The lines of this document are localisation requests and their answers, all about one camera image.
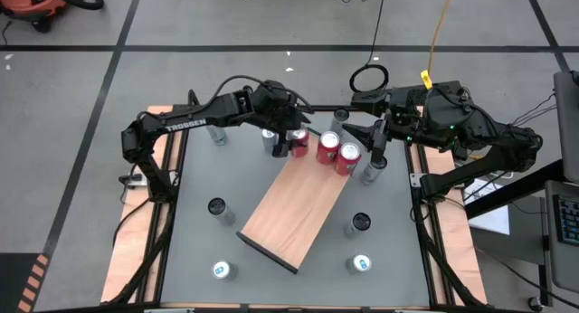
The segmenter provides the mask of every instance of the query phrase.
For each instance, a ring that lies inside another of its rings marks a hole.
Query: robotic arm
[[[309,123],[297,106],[298,99],[305,100],[279,82],[258,82],[260,86],[256,91],[246,86],[242,90],[217,96],[221,86],[204,105],[200,105],[195,94],[190,91],[188,106],[159,115],[141,112],[122,131],[123,157],[129,163],[138,165],[147,177],[151,201],[167,203],[175,200],[176,189],[171,184],[168,172],[162,171],[152,156],[155,141],[164,134],[208,125],[225,128],[249,123],[278,133],[280,137],[272,155],[288,155],[291,143],[285,138],[286,132],[299,129],[302,122]]]
[[[424,93],[424,115],[421,115],[413,99]],[[422,175],[419,182],[424,199],[447,194],[457,184],[497,170],[524,172],[535,163],[536,152],[543,145],[543,139],[531,128],[495,122],[474,104],[468,90],[458,81],[437,84],[428,91],[423,86],[412,86],[357,92],[352,106],[382,117],[371,127],[344,124],[346,131],[372,151],[372,160],[376,162],[392,139],[436,147],[441,152],[452,150],[456,157],[465,159],[467,149],[492,146],[480,160],[446,174]]]

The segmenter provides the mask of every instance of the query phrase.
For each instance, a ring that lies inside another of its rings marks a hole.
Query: yellow tag
[[[428,75],[428,70],[424,70],[424,71],[420,72],[420,77],[422,78],[422,81],[424,82],[424,87],[426,87],[427,90],[430,90],[432,88],[432,80],[431,80],[431,76]]]

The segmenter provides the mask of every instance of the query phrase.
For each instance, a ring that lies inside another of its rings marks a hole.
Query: white can
[[[219,260],[214,263],[211,272],[217,280],[233,280],[237,276],[237,266],[228,261]]]
[[[352,274],[369,272],[372,268],[372,260],[367,254],[358,253],[347,259],[346,268]]]

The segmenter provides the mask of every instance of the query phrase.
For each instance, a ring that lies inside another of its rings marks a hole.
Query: white paper
[[[474,183],[472,183],[471,185],[469,185],[469,187],[464,189],[464,197],[466,198],[467,196],[470,195],[470,193],[477,191],[487,182],[488,181],[476,178],[474,180]],[[469,203],[475,201],[476,199],[486,194],[492,193],[493,191],[495,191],[495,187],[496,189],[499,189],[500,187],[502,187],[502,185],[491,183],[485,186],[482,190],[478,191],[475,195],[470,197],[469,200],[465,202],[465,204],[469,205]],[[499,209],[495,209],[491,212],[472,218],[469,220],[469,225],[471,227],[480,228],[486,231],[499,232],[505,235],[509,235],[510,227],[508,225],[508,206],[505,205],[500,207]]]

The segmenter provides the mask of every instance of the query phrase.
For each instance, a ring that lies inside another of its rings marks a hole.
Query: gray tabletop
[[[331,115],[317,113],[311,117],[310,126],[325,131]],[[352,113],[350,117],[354,124],[370,125],[374,121],[364,113]],[[218,147],[204,128],[191,130],[162,302],[429,305],[416,228],[409,218],[412,202],[402,142],[388,145],[388,167],[370,186],[359,181],[369,160],[364,152],[294,275],[235,235],[286,159],[266,156],[256,127],[243,125],[226,131],[229,142]],[[235,212],[233,226],[222,227],[208,213],[207,203],[214,197],[221,197]],[[368,213],[372,226],[349,240],[344,237],[343,227],[358,212]],[[359,252],[370,256],[372,269],[351,275],[346,271],[346,259]],[[238,267],[234,280],[213,277],[211,268],[218,260]]]

